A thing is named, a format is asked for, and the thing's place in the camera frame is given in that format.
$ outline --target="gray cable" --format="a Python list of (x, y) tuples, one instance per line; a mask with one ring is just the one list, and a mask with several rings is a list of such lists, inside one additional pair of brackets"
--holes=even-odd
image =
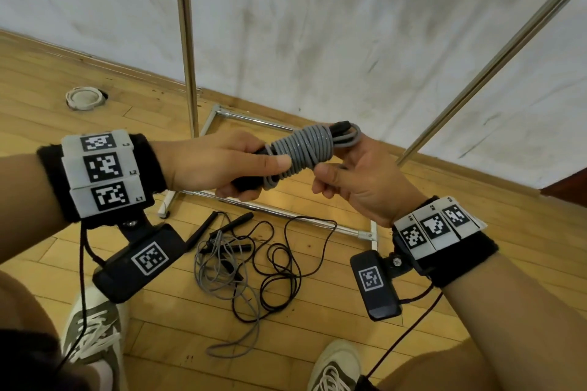
[(292, 165), (287, 172), (279, 175), (277, 181), (271, 176), (265, 176), (264, 188), (274, 188), (279, 180), (295, 175), (305, 168), (313, 170), (318, 163), (330, 160), (335, 148), (354, 146), (360, 140), (361, 130), (353, 123), (351, 126), (352, 129), (346, 134), (333, 138), (328, 126), (309, 125), (271, 144), (266, 144), (265, 148), (269, 155), (289, 155)]
[[(206, 354), (208, 354), (210, 357), (216, 357), (220, 359), (236, 359), (238, 357), (244, 356), (249, 351), (254, 349), (257, 340), (259, 339), (260, 333), (260, 299), (257, 292), (248, 283), (246, 264), (243, 264), (243, 262), (235, 256), (232, 246), (230, 245), (230, 243), (233, 241), (234, 238), (225, 236), (222, 232), (218, 232), (216, 239), (212, 242), (212, 251), (209, 254), (201, 254), (202, 249), (207, 246), (207, 241), (200, 241), (195, 248), (194, 257), (195, 282), (198, 284), (200, 289), (202, 289), (202, 291), (206, 292), (207, 294), (213, 295), (214, 297), (221, 300), (232, 300), (233, 298), (241, 297), (256, 319), (253, 326), (237, 340), (232, 342), (216, 343), (215, 345), (211, 345), (206, 348)], [(223, 251), (224, 259), (228, 260), (233, 267), (232, 274), (229, 274), (220, 263), (221, 251)], [(240, 250), (240, 255), (244, 256), (242, 249)], [(239, 268), (241, 269), (240, 272), (243, 277), (242, 281), (235, 280), (234, 278), (236, 273), (239, 271)], [(230, 293), (223, 295), (221, 291), (229, 291)], [(245, 291), (250, 291), (250, 293), (253, 295), (255, 303), (257, 304), (256, 309), (251, 304), (251, 301), (245, 297)], [(253, 333), (253, 342), (244, 351), (239, 353), (233, 352), (232, 354), (224, 354), (219, 352), (232, 346), (235, 347), (236, 350), (236, 347)]]

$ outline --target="gray sneaker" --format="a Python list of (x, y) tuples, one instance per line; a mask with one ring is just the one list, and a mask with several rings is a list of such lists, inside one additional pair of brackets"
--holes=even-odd
[[(123, 365), (123, 345), (128, 327), (128, 305), (115, 305), (94, 285), (86, 288), (87, 329), (69, 362), (88, 365), (105, 360), (112, 368), (113, 391), (127, 391)], [(61, 352), (67, 355), (83, 328), (82, 298), (79, 296), (61, 340)]]
[(352, 391), (361, 374), (359, 353), (346, 340), (335, 340), (314, 365), (308, 391)]

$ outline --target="hand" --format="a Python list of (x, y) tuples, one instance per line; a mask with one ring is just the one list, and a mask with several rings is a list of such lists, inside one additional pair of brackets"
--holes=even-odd
[(187, 141), (151, 142), (170, 190), (208, 190), (241, 201), (259, 197), (260, 188), (239, 192), (231, 181), (239, 176), (269, 176), (290, 168), (288, 155), (254, 155), (265, 143), (243, 130), (205, 135)]
[(313, 193), (328, 199), (338, 194), (361, 215), (384, 227), (391, 227), (427, 200), (380, 142), (363, 135), (354, 147), (334, 153), (343, 164), (318, 164)]

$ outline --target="white wall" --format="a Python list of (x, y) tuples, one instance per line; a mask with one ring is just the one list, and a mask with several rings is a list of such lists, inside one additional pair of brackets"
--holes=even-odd
[[(544, 0), (193, 0), (198, 84), (408, 146)], [(176, 0), (0, 0), (0, 28), (183, 79)], [(543, 187), (587, 166), (587, 0), (423, 149)]]

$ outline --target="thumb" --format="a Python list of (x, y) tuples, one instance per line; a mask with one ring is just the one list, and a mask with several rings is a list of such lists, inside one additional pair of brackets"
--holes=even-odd
[(355, 173), (341, 169), (340, 164), (320, 163), (314, 167), (314, 176), (326, 184), (351, 192), (355, 190), (359, 181)]
[(292, 165), (289, 155), (268, 156), (254, 153), (235, 152), (230, 162), (238, 176), (269, 176), (287, 171)]

